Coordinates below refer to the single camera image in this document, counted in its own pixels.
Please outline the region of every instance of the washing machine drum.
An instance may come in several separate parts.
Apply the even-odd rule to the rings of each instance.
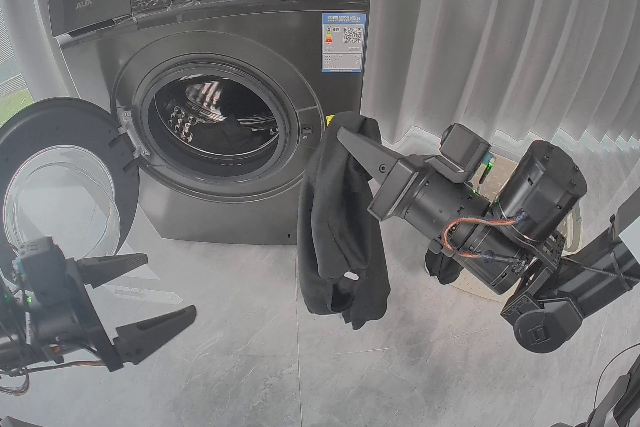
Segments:
[[[183,77],[163,87],[154,102],[166,130],[195,155],[259,159],[278,144],[278,124],[267,104],[233,80]]]

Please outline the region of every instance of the aux logo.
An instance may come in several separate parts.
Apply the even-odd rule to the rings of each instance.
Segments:
[[[89,4],[92,4],[91,0],[83,0],[82,2],[78,2],[78,4],[76,5],[76,11],[88,6]]]

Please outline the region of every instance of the door glass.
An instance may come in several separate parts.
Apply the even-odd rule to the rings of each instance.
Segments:
[[[36,153],[4,197],[6,237],[16,247],[51,236],[67,258],[112,255],[120,240],[115,190],[104,164],[76,146]]]

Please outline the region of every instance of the qr code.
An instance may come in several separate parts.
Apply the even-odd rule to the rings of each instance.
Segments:
[[[345,43],[361,43],[362,42],[362,27],[345,27],[344,28],[344,42]]]

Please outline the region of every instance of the grass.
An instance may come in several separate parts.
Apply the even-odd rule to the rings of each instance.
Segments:
[[[0,96],[0,126],[4,125],[14,114],[33,103],[28,91],[19,91],[10,96]]]

